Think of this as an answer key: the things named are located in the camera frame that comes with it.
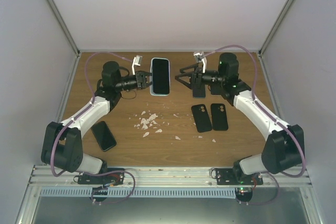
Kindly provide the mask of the black phone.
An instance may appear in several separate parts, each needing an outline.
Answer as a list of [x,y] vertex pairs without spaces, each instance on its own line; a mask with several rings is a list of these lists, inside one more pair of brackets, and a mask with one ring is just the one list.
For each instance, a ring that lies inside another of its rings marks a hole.
[[192,90],[193,98],[203,99],[206,97],[205,89],[193,89]]
[[106,152],[117,145],[117,142],[105,121],[100,121],[94,124],[91,127],[91,131],[103,152]]

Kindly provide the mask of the black phone case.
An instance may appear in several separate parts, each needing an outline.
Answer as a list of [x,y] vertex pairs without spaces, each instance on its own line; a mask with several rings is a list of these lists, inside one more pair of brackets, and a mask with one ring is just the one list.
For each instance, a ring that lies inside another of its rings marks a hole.
[[204,104],[193,105],[191,111],[196,129],[199,133],[209,132],[213,129],[207,108]]
[[227,131],[228,120],[225,105],[222,103],[211,104],[212,127],[215,131]]

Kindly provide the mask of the black smartphone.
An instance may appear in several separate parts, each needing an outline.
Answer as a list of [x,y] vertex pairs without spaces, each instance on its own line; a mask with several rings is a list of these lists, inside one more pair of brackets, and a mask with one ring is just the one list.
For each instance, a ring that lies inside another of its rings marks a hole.
[[209,86],[211,95],[222,95],[223,94],[223,89],[219,85],[212,85]]

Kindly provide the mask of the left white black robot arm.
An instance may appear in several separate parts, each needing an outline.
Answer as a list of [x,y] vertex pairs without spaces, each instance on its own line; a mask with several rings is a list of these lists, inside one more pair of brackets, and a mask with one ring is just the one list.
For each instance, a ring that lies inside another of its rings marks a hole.
[[151,85],[146,71],[134,71],[121,75],[122,67],[115,61],[103,65],[101,79],[89,102],[77,113],[62,122],[50,122],[46,127],[41,161],[50,165],[55,177],[64,172],[89,173],[96,184],[108,179],[103,160],[83,152],[82,138],[103,116],[110,113],[121,99],[121,93],[128,90],[142,90]]

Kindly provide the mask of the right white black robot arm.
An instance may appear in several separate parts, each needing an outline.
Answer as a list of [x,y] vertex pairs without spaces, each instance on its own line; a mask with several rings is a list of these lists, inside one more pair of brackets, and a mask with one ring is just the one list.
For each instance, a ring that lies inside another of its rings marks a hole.
[[209,86],[215,95],[221,95],[231,106],[242,112],[259,130],[266,143],[261,154],[238,160],[233,165],[233,180],[240,185],[251,175],[269,172],[285,174],[286,170],[301,165],[300,177],[306,170],[304,133],[299,125],[290,125],[276,116],[239,78],[239,62],[235,54],[222,53],[217,70],[206,69],[206,57],[195,53],[197,63],[181,68],[175,80],[193,92],[194,97],[205,97]]

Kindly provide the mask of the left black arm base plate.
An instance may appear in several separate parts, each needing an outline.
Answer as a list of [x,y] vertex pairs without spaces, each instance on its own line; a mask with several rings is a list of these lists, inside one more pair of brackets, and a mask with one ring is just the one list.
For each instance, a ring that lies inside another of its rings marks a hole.
[[77,175],[74,182],[79,185],[122,185],[124,180],[124,168],[107,168],[105,173],[113,172],[104,176],[90,176],[87,174]]

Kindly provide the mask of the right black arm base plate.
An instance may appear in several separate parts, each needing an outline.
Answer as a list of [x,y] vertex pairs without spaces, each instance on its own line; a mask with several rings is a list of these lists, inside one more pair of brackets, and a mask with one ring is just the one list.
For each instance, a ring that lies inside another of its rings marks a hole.
[[209,174],[216,179],[217,185],[254,186],[264,183],[259,173],[246,175],[235,168],[211,168]]

